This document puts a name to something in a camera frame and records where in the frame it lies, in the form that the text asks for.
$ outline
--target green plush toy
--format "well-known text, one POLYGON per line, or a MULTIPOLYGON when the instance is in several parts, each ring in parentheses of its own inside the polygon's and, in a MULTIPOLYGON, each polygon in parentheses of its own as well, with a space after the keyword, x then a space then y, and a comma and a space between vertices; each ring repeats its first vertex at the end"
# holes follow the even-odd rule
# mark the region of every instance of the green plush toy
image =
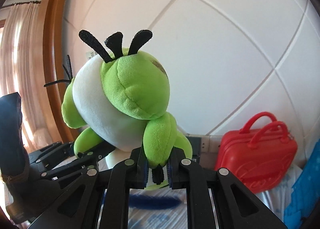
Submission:
POLYGON ((122 48, 117 32, 105 41, 112 54, 88 31, 79 37, 99 56, 91 58, 77 73, 69 75, 62 116, 71 128, 89 125, 74 144, 76 156, 106 140, 126 152, 143 142, 149 168, 163 167, 173 146, 192 157, 188 139, 175 118, 166 112, 170 88, 167 74, 156 58, 139 49, 152 37, 139 31, 130 48, 122 48))

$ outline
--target plush leg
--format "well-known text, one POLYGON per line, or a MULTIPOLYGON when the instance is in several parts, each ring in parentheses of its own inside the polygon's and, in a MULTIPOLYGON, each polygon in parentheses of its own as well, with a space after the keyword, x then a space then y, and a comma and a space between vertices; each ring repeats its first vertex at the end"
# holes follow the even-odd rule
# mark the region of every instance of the plush leg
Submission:
POLYGON ((177 124, 174 117, 166 112, 163 116, 150 120, 143 135, 143 147, 149 168, 167 163, 171 149, 177 138, 177 124))
POLYGON ((78 157, 78 153, 84 153, 87 150, 90 150, 92 147, 101 143, 103 139, 97 135, 91 127, 85 129, 76 139, 74 145, 75 155, 78 157))
POLYGON ((79 114, 76 105, 73 101, 73 82, 75 79, 72 80, 71 84, 67 87, 66 92, 64 94, 63 103, 61 106, 62 117, 64 122, 67 126, 71 128, 80 128, 86 125, 86 122, 83 120, 81 115, 79 114))
POLYGON ((186 158, 188 158, 188 159, 192 158, 191 144, 190 144, 189 140, 179 131, 178 131, 174 146, 182 149, 184 151, 186 158))

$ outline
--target red suitcase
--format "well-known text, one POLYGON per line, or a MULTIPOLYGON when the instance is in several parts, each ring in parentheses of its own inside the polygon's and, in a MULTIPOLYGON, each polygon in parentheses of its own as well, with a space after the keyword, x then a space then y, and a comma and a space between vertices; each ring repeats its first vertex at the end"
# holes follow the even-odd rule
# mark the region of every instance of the red suitcase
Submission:
POLYGON ((277 121, 271 113, 262 112, 241 130, 223 136, 214 170, 227 168, 253 193, 262 192, 280 183, 297 148, 285 123, 277 121), (262 116, 270 117, 272 122, 262 129, 250 130, 262 116))

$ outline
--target curtain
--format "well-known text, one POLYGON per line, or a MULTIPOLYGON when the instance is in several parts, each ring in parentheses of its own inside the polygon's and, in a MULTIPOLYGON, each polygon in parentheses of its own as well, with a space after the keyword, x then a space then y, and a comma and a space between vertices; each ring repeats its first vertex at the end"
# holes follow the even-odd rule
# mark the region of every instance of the curtain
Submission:
POLYGON ((22 140, 27 152, 53 143, 40 108, 33 71, 33 44, 39 4, 14 5, 0 46, 0 96, 21 96, 22 140))

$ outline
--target wooden frame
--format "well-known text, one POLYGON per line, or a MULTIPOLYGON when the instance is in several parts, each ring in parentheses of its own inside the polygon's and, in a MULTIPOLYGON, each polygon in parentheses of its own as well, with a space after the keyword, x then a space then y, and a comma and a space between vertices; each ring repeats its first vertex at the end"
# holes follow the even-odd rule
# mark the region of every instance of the wooden frame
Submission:
POLYGON ((4 27, 4 23, 5 23, 5 19, 4 20, 0 20, 0 28, 4 27))
POLYGON ((74 141, 76 129, 67 127, 61 114, 66 85, 60 83, 47 88, 44 84, 63 79, 62 18, 65 0, 41 0, 35 37, 34 70, 37 90, 44 118, 53 141, 74 141))

